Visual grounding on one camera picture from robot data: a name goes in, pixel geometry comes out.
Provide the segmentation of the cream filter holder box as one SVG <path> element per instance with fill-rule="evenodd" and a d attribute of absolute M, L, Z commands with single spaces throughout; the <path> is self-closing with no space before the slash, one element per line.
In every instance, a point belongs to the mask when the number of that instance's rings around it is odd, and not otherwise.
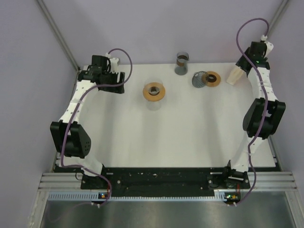
<path fill-rule="evenodd" d="M 231 70 L 228 78 L 226 79 L 226 82 L 233 86 L 243 76 L 243 74 L 244 74 L 244 71 L 240 67 L 235 66 Z"/>

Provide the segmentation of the clear ribbed glass dripper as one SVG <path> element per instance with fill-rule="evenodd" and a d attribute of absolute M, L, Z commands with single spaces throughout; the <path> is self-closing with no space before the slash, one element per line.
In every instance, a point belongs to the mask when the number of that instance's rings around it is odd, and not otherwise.
<path fill-rule="evenodd" d="M 144 84 L 144 91 L 147 95 L 157 96 L 164 90 L 160 79 L 149 79 Z"/>

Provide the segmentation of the clear glass cup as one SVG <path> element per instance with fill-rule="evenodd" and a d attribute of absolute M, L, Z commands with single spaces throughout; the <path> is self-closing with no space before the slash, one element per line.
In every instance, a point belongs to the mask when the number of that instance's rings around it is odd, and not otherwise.
<path fill-rule="evenodd" d="M 147 101 L 146 107 L 150 111 L 157 111 L 161 108 L 162 101 Z"/>

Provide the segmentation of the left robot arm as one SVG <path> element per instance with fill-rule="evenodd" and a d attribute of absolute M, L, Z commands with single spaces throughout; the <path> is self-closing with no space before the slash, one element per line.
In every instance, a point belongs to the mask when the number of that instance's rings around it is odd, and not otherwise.
<path fill-rule="evenodd" d="M 120 60 L 105 56 L 92 56 L 92 63 L 78 74 L 76 89 L 59 121 L 50 125 L 56 151 L 61 154 L 59 166 L 81 168 L 92 176 L 97 188 L 107 185 L 108 177 L 102 174 L 103 165 L 94 155 L 92 138 L 84 128 L 86 114 L 99 91 L 123 94 L 125 73 L 119 71 Z"/>

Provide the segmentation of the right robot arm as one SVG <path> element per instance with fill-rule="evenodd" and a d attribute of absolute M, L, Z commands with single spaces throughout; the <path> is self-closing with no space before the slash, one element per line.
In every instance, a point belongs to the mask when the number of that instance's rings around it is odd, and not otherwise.
<path fill-rule="evenodd" d="M 273 44 L 268 41 L 253 41 L 236 63 L 236 66 L 246 73 L 254 101 L 243 119 L 243 140 L 235 156 L 227 164 L 227 173 L 222 175 L 222 183 L 227 188 L 233 188 L 238 182 L 247 180 L 251 157 L 259 146 L 276 132 L 286 109 L 286 104 L 275 96 L 270 81 L 267 55 L 272 49 Z"/>

